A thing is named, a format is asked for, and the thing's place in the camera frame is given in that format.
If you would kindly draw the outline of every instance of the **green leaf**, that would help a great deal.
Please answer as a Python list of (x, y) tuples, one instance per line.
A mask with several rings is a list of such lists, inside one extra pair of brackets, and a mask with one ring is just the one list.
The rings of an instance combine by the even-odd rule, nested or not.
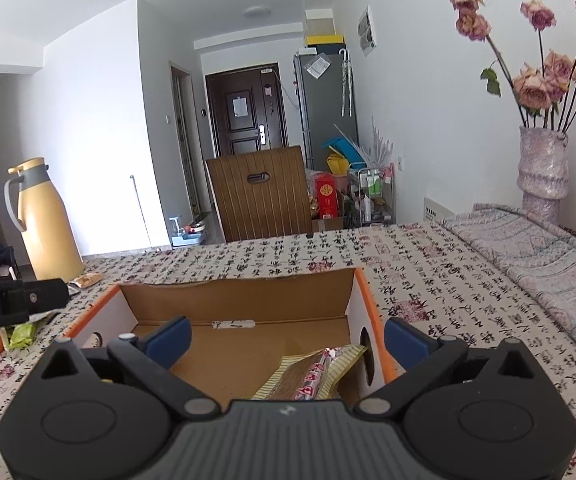
[(491, 68), (486, 68), (481, 73), (481, 79), (488, 79), (488, 81), (497, 81), (498, 77), (494, 70), (492, 70)]
[(501, 97), (501, 85), (499, 85), (498, 81), (488, 79), (487, 91), (489, 94), (498, 95)]

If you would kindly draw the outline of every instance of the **red gift box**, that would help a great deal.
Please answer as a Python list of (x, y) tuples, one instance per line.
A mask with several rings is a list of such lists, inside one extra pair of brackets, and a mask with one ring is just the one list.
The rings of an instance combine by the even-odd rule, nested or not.
[(339, 216), (337, 205), (337, 185), (335, 178), (329, 173), (319, 174), (315, 177), (317, 201), (319, 202), (319, 218), (336, 218)]

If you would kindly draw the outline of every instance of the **blue basket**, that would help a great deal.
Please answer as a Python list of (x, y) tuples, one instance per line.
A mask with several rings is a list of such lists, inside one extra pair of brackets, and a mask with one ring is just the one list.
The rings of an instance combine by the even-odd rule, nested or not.
[(363, 157), (359, 155), (359, 152), (354, 149), (354, 146), (348, 142), (348, 139), (345, 137), (335, 137), (334, 139), (330, 139), (325, 144), (321, 146), (322, 148), (330, 148), (333, 147), (337, 150), (341, 155), (348, 159), (348, 162), (351, 164), (351, 167), (355, 170), (360, 170), (361, 168), (367, 168)]

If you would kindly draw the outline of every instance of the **paper notice on door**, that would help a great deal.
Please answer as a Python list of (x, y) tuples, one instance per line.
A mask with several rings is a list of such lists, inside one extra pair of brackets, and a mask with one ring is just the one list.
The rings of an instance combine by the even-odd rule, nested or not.
[(232, 107), (235, 111), (235, 117), (247, 117), (247, 99), (245, 97), (232, 99)]
[(319, 54), (306, 68), (315, 79), (319, 79), (330, 66), (330, 60), (325, 54)]

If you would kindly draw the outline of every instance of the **blue gripper pad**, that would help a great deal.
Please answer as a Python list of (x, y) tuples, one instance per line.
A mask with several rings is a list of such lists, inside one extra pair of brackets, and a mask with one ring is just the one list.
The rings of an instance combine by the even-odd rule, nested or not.
[(190, 348), (193, 329), (186, 316), (175, 316), (164, 326), (142, 337), (138, 347), (166, 370), (170, 369)]
[(386, 321), (383, 339), (386, 350), (405, 370), (409, 370), (439, 348), (436, 339), (396, 317)]

